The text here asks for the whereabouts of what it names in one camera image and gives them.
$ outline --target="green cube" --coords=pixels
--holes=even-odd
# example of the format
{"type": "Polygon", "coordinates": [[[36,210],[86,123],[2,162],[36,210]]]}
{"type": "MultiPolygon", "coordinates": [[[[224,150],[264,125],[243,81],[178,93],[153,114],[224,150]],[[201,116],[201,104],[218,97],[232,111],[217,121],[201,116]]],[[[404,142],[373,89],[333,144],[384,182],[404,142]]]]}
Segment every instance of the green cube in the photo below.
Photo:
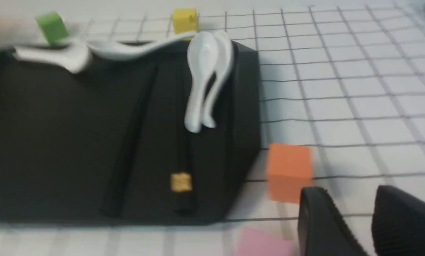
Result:
{"type": "Polygon", "coordinates": [[[58,13],[52,12],[35,18],[48,44],[53,45],[69,36],[64,22],[58,13]]]}

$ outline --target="spoon handle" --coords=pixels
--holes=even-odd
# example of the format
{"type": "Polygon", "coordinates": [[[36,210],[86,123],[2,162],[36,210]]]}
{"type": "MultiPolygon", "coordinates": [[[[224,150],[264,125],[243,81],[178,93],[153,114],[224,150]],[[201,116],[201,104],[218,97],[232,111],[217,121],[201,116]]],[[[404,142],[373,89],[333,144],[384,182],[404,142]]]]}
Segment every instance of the spoon handle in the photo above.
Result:
{"type": "Polygon", "coordinates": [[[17,60],[25,60],[35,63],[50,63],[63,66],[64,58],[58,50],[43,50],[30,47],[14,47],[14,57],[17,60]]]}
{"type": "Polygon", "coordinates": [[[184,118],[185,128],[192,133],[199,133],[201,130],[201,111],[207,85],[208,80],[193,80],[184,118]]]}
{"type": "Polygon", "coordinates": [[[203,104],[203,113],[201,115],[201,122],[208,128],[216,128],[216,122],[213,118],[214,104],[219,97],[219,92],[227,81],[228,76],[220,76],[216,78],[214,84],[211,86],[206,100],[203,104]]]}
{"type": "Polygon", "coordinates": [[[196,31],[188,31],[175,36],[170,36],[168,39],[154,41],[145,45],[142,45],[139,52],[152,52],[153,50],[160,49],[166,45],[170,45],[174,42],[181,41],[183,39],[192,38],[197,34],[196,31]]]}

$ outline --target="pink cube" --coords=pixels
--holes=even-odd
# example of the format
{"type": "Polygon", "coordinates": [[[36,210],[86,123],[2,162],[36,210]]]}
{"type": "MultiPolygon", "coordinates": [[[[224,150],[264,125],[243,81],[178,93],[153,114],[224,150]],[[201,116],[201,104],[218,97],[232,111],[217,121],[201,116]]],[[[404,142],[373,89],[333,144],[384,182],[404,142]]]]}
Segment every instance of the pink cube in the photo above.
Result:
{"type": "Polygon", "coordinates": [[[245,227],[235,256],[291,256],[294,255],[294,248],[294,243],[291,241],[245,227]]]}

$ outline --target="orange cube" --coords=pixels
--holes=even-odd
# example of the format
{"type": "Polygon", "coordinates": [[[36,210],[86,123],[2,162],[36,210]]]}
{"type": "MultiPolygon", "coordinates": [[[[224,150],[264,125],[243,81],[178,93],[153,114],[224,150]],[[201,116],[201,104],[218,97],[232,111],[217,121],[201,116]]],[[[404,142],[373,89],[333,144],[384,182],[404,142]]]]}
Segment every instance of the orange cube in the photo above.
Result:
{"type": "Polygon", "coordinates": [[[271,144],[266,165],[270,199],[299,204],[301,189],[312,186],[311,162],[309,147],[271,144]]]}

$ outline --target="black rubber object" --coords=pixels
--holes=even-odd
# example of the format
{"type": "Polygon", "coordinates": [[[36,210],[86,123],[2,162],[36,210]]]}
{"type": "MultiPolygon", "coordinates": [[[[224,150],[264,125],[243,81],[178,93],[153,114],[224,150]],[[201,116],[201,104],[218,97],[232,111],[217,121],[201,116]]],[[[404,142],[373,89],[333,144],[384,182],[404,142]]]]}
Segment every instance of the black rubber object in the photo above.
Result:
{"type": "Polygon", "coordinates": [[[300,256],[367,256],[324,188],[302,189],[298,237],[300,256]]]}
{"type": "Polygon", "coordinates": [[[258,53],[234,43],[217,128],[181,133],[187,47],[123,63],[94,57],[79,75],[0,52],[0,222],[221,220],[261,147],[258,53]],[[193,194],[173,199],[170,175],[180,169],[193,175],[193,194]]]}
{"type": "Polygon", "coordinates": [[[399,188],[379,186],[372,238],[379,256],[425,256],[425,202],[399,188]]]}

